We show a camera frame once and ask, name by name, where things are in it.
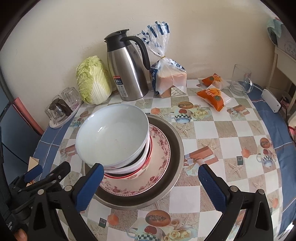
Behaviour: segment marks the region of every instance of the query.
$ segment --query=packaged snack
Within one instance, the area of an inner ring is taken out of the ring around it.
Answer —
[[[204,83],[205,86],[213,85],[219,90],[222,90],[222,89],[226,88],[227,86],[229,86],[229,83],[227,81],[225,81],[224,79],[222,79],[217,74],[213,74],[212,76],[203,79],[202,82]]]
[[[176,61],[167,58],[165,51],[168,46],[170,30],[166,22],[155,22],[148,25],[137,35],[146,44],[147,49],[160,57],[150,67],[150,79],[156,94],[162,98],[186,93],[187,73]]]
[[[202,97],[217,111],[222,110],[224,105],[231,100],[228,95],[224,94],[221,90],[217,89],[213,85],[210,85],[206,90],[199,91],[196,94]]]

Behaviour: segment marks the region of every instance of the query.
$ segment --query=plate with red floral pattern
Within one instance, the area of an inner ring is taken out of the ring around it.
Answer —
[[[153,148],[147,170],[134,179],[104,176],[100,184],[104,190],[117,196],[133,196],[152,188],[162,178],[170,162],[170,144],[156,126],[149,124],[149,132]]]

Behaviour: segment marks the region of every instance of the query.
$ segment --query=black thermos handle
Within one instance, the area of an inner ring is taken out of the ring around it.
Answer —
[[[150,61],[149,61],[148,52],[147,52],[144,42],[137,36],[128,36],[128,37],[123,37],[120,39],[121,42],[125,42],[128,40],[131,40],[131,41],[134,41],[137,43],[137,45],[139,46],[141,53],[142,53],[143,64],[144,64],[145,68],[147,70],[149,70],[150,69]]]

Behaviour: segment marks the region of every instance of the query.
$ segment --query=stack of bowls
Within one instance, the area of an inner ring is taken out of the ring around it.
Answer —
[[[92,167],[100,163],[105,176],[138,177],[149,165],[152,139],[146,114],[138,107],[114,104],[93,113],[76,137],[80,158]]]

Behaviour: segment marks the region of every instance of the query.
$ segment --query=white power strip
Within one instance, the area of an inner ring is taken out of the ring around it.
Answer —
[[[269,107],[274,113],[277,113],[281,108],[281,104],[277,101],[274,95],[271,92],[269,92],[269,90],[264,89],[261,94],[261,97],[265,100],[265,102],[269,105]]]

